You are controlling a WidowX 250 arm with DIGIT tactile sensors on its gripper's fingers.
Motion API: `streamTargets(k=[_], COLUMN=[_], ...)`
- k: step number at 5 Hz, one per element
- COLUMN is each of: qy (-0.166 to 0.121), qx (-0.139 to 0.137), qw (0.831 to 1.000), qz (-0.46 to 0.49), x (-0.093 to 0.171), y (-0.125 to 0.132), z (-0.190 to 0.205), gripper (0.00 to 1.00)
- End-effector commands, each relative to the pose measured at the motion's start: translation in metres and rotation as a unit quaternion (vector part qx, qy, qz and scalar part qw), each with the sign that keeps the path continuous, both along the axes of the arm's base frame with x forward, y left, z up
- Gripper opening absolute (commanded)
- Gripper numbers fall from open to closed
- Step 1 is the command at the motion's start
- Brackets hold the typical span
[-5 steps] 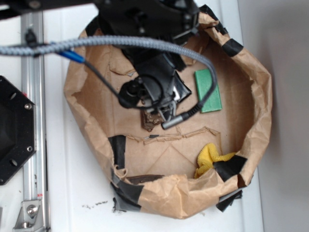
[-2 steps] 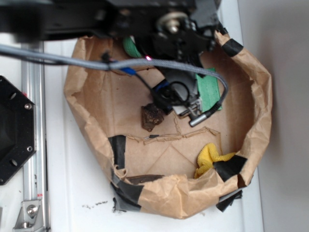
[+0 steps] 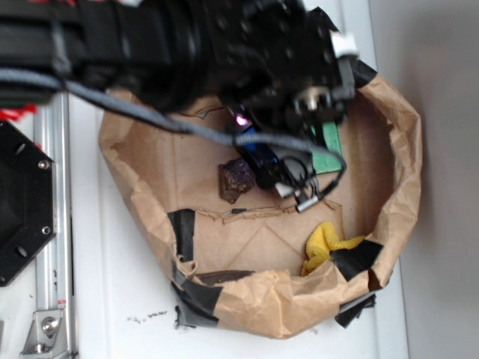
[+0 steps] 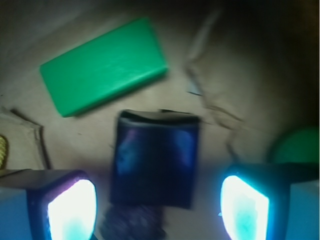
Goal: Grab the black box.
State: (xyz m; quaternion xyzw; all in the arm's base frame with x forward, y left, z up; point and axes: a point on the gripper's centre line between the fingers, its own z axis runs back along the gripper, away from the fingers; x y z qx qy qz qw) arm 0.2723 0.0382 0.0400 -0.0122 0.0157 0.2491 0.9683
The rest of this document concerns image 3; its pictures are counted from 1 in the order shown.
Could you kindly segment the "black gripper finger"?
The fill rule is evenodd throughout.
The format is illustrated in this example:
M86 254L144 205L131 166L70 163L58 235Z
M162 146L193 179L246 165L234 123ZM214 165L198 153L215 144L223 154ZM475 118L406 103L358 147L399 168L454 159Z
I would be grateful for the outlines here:
M312 154L291 149L272 149L260 166L276 164L278 182L270 190L280 198L294 197L296 211L304 212L321 201L322 195L313 167Z

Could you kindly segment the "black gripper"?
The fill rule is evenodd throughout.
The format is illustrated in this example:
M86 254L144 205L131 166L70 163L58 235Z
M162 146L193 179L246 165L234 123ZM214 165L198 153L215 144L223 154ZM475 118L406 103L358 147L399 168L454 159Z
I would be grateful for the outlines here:
M352 34L302 1L210 1L213 90L264 129L340 123L355 96Z

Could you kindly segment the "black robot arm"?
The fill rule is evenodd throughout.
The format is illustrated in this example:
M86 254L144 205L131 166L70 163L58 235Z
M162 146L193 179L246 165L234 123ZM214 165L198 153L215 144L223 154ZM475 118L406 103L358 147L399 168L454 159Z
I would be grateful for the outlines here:
M116 114L235 147L264 189L320 188L312 156L355 96L352 37L302 1L3 1L1 109L14 119L61 91Z

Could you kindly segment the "black hexagonal robot base plate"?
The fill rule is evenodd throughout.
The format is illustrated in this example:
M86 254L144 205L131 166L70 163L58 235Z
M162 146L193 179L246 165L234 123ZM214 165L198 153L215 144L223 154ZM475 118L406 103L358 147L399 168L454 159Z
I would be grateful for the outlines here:
M54 162L13 124L1 123L1 286L55 235Z

